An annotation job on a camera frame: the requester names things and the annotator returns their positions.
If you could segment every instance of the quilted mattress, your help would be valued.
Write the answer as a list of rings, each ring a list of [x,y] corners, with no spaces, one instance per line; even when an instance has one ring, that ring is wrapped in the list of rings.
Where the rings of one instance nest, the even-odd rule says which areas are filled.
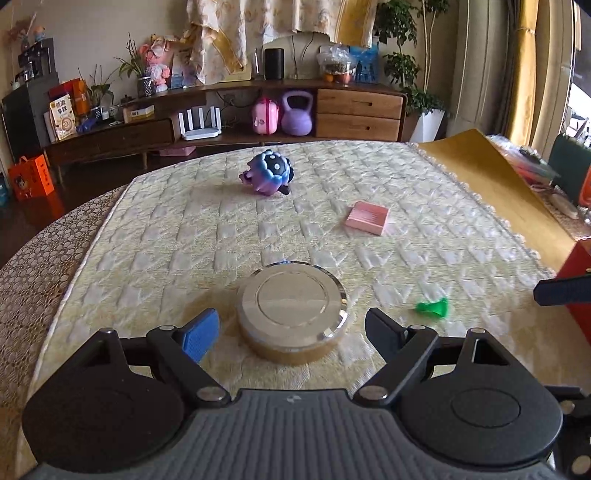
[[[363,320],[378,306],[403,324],[441,335],[484,327],[542,382],[591,387],[591,349],[562,307],[540,308],[532,288],[552,272],[506,222],[454,175],[412,145],[326,141],[283,145],[291,194],[255,194],[239,173],[262,148],[233,151],[137,177],[91,246],[56,314],[31,392],[94,331],[140,336],[218,310],[221,335],[202,366],[233,394],[239,388],[356,389],[383,360]],[[366,200],[390,208],[384,236],[344,226]],[[285,367],[258,358],[237,325],[236,292],[263,265],[317,264],[349,299],[350,326],[323,359]],[[413,312],[450,300],[448,318]]]

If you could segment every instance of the pink doll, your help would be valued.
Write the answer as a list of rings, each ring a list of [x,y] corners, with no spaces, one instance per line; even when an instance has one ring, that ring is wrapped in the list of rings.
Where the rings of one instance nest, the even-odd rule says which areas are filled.
[[[170,77],[170,68],[163,63],[164,53],[168,50],[168,42],[157,37],[152,46],[144,44],[139,48],[139,54],[146,59],[146,74],[152,77],[156,92],[168,90],[166,79]]]

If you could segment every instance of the pink container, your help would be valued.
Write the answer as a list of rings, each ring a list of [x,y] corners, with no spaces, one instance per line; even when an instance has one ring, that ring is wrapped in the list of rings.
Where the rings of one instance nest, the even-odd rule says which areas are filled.
[[[195,151],[196,147],[183,147],[183,148],[167,148],[166,150],[160,150],[158,153],[161,157],[188,157]]]
[[[382,235],[386,227],[388,212],[388,208],[380,205],[356,202],[345,221],[345,225],[375,235]]]
[[[279,125],[279,107],[273,100],[259,98],[252,107],[252,129],[259,135],[271,135]]]

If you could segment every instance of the purple plush toy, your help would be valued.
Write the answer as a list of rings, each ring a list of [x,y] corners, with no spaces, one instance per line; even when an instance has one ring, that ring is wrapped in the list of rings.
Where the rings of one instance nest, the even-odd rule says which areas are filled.
[[[290,194],[289,182],[294,178],[294,169],[289,158],[281,156],[273,150],[259,153],[250,162],[250,170],[243,171],[239,178],[244,185],[252,185],[256,192],[273,195],[279,191],[283,195]]]

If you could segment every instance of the pink box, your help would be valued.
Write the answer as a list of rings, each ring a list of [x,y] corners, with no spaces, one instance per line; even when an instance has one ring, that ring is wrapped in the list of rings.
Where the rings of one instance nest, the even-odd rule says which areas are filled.
[[[386,227],[389,209],[367,202],[356,202],[345,221],[346,226],[382,235]]]
[[[183,147],[183,148],[167,148],[166,150],[160,150],[161,157],[188,157],[195,151],[196,147]]]

